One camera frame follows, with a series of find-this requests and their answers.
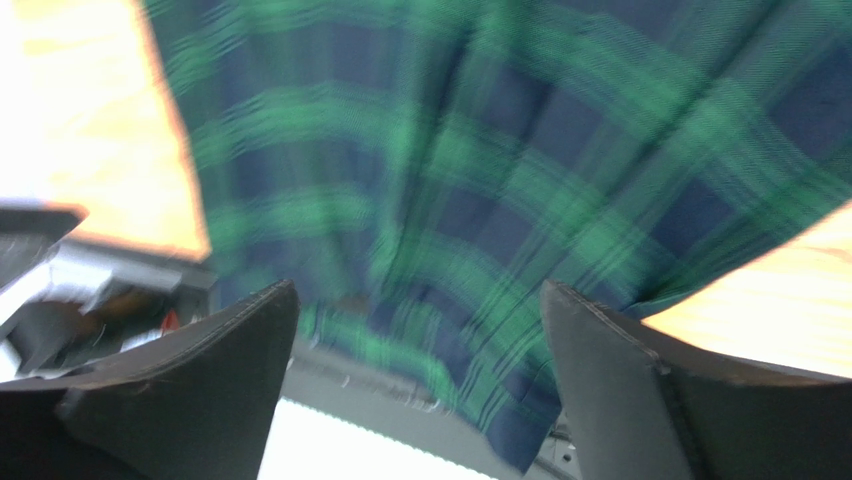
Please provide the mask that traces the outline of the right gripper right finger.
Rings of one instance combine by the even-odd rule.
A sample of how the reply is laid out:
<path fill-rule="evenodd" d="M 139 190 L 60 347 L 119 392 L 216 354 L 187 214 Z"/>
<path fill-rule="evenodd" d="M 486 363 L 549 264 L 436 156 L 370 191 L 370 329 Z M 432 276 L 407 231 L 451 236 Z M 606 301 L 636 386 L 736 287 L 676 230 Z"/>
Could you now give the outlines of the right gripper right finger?
<path fill-rule="evenodd" d="M 586 479 L 847 479 L 851 382 L 705 350 L 549 280 L 542 325 Z"/>

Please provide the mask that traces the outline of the green plaid skirt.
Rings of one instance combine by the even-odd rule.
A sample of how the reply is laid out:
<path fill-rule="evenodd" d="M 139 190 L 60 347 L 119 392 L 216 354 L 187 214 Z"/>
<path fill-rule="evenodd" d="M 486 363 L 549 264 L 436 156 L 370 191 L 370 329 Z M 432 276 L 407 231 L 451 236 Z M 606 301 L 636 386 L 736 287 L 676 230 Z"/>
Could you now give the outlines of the green plaid skirt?
<path fill-rule="evenodd" d="M 424 385 L 524 472 L 548 279 L 643 319 L 851 197 L 847 1 L 149 1 L 224 304 Z"/>

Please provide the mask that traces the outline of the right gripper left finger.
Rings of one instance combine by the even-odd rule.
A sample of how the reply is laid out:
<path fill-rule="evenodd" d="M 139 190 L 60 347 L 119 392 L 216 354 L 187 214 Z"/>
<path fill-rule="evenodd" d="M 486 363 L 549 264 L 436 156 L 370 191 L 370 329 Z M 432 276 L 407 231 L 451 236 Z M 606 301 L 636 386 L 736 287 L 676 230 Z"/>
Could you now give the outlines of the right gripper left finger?
<path fill-rule="evenodd" d="M 4 383 L 2 477 L 256 478 L 299 311 L 279 281 L 64 376 Z"/>

